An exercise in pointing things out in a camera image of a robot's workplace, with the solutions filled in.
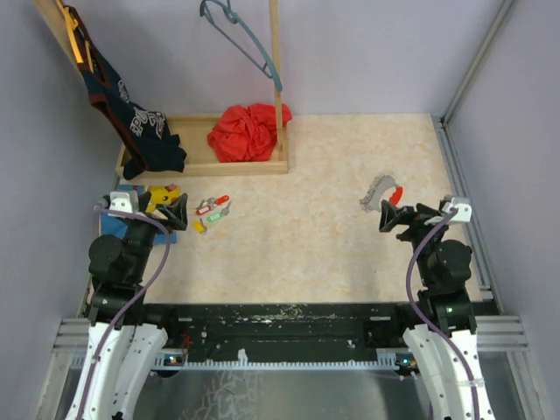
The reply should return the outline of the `yellow tag key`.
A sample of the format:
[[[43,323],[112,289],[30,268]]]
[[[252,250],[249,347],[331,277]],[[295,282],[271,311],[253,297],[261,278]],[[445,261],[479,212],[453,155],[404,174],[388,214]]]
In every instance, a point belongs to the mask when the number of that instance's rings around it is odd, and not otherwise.
[[[200,234],[200,235],[204,235],[207,232],[207,227],[204,225],[204,222],[202,219],[197,219],[192,223],[192,226],[194,228],[194,230]]]

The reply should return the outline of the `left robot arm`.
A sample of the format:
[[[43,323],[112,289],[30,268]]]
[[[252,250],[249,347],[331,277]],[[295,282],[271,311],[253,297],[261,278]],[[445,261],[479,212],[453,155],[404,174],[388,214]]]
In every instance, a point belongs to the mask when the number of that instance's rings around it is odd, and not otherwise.
[[[151,193],[117,190],[104,196],[95,211],[123,221],[123,237],[103,234],[88,251],[94,293],[88,313],[87,352],[69,419],[131,419],[138,397],[163,347],[180,341],[182,326],[167,306],[149,310],[144,296],[151,282],[144,272],[158,234],[169,239],[187,228],[182,193],[148,213]]]

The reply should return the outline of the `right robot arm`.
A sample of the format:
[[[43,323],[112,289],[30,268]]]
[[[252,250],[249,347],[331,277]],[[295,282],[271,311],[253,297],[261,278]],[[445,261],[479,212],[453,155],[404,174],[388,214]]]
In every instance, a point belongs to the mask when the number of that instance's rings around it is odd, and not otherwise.
[[[437,209],[381,201],[380,232],[404,226],[397,238],[413,248],[405,290],[417,318],[396,319],[390,332],[416,361],[433,419],[494,418],[480,367],[473,304],[466,290],[473,251],[461,241],[444,238],[450,225],[466,224],[472,214],[469,200],[454,196],[444,197]]]

